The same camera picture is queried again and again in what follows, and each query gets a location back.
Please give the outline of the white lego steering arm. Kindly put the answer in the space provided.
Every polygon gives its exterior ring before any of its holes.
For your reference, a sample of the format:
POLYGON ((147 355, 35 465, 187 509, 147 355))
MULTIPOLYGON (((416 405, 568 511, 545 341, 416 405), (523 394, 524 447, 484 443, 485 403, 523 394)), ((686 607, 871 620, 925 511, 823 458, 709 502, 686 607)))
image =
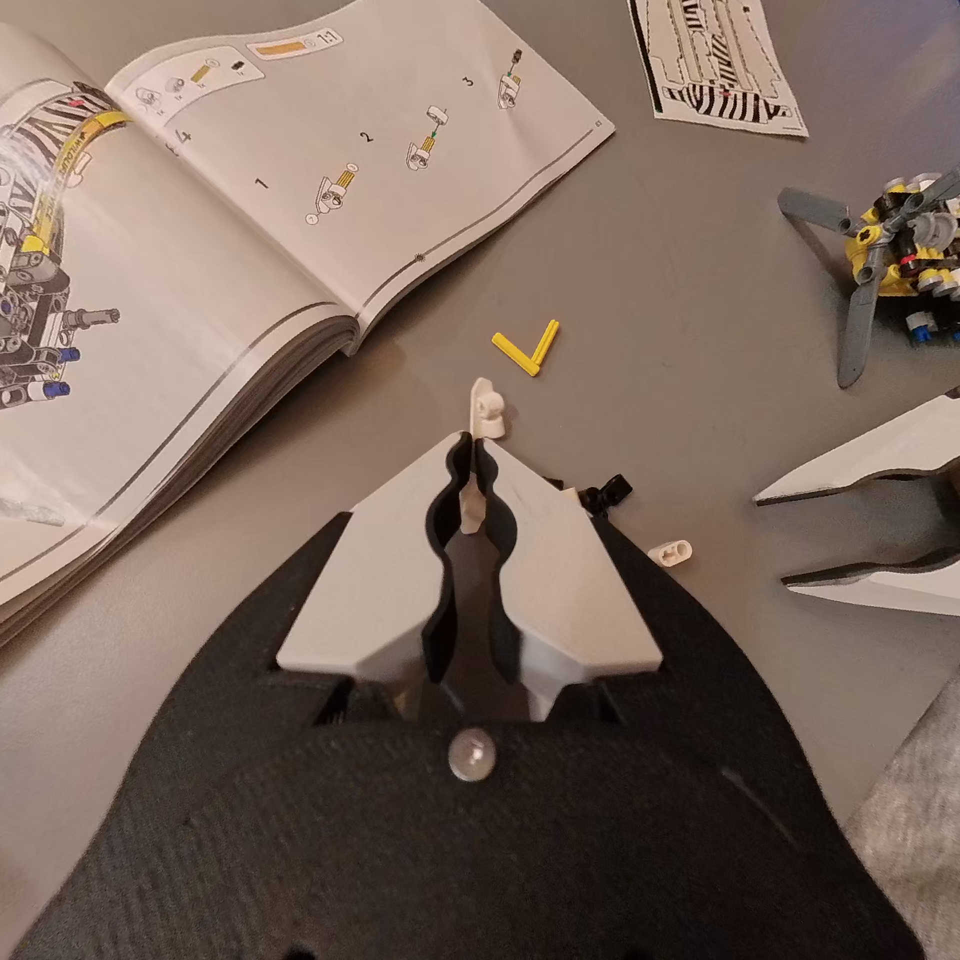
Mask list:
POLYGON ((460 531, 465 536, 479 532, 487 513, 486 499, 479 487, 476 471, 476 443, 485 439, 503 439, 508 432, 505 418, 506 403, 493 382, 483 377, 476 379, 469 397, 469 433, 473 441, 470 472, 466 485, 460 491, 460 531))

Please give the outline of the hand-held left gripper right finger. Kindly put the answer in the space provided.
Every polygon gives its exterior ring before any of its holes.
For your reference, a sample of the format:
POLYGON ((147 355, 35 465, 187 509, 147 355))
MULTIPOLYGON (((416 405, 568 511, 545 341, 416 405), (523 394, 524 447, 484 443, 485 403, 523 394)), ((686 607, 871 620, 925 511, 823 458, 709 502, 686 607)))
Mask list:
POLYGON ((476 441, 475 469, 497 552, 490 652, 531 720, 568 687, 657 671, 663 654, 576 496, 492 440, 476 441))

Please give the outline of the zebra sticker sheet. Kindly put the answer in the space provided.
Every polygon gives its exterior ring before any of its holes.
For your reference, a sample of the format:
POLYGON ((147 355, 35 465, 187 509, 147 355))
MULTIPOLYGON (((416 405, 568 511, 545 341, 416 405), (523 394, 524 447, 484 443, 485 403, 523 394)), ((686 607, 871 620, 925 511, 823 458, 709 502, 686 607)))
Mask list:
POLYGON ((628 1, 654 117, 805 140, 760 1, 628 1))

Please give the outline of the lego helicopter model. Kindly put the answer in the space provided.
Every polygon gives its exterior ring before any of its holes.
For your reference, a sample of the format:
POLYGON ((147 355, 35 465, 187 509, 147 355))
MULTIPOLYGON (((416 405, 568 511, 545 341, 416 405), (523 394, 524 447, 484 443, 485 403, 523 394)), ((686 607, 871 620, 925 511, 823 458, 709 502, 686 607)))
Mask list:
POLYGON ((780 213, 840 234, 855 283, 838 351, 837 384, 866 369, 880 306, 901 306, 916 344, 959 340, 959 168, 887 182, 859 217, 845 203, 796 187, 777 195, 780 213))

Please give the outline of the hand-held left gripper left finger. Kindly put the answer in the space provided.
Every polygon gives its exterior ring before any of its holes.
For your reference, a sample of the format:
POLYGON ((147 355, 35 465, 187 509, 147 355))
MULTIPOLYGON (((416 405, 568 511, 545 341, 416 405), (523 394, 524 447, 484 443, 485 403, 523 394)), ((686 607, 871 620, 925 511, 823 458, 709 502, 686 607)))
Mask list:
POLYGON ((277 653, 287 671, 386 687, 439 683, 457 636, 447 545, 474 439, 450 434, 361 500, 277 653))

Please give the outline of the lego instruction booklet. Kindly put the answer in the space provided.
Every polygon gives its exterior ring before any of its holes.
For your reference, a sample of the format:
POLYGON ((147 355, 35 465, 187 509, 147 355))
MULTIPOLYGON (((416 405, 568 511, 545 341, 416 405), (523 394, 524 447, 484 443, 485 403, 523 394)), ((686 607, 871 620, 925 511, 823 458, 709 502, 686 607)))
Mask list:
POLYGON ((615 133, 481 2, 352 2, 95 85, 2 23, 2 644, 615 133))

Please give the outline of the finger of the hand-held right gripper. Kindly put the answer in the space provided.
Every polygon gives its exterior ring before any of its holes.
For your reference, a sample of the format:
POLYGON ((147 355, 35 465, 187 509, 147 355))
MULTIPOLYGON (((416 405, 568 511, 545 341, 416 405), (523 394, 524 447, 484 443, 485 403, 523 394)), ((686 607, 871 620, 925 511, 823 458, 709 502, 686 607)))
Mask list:
POLYGON ((959 389, 953 388, 791 470, 757 506, 829 497, 875 479, 947 474, 959 464, 959 389))
POLYGON ((851 605, 959 617, 959 550, 900 563, 862 561, 783 577, 796 594, 851 605))

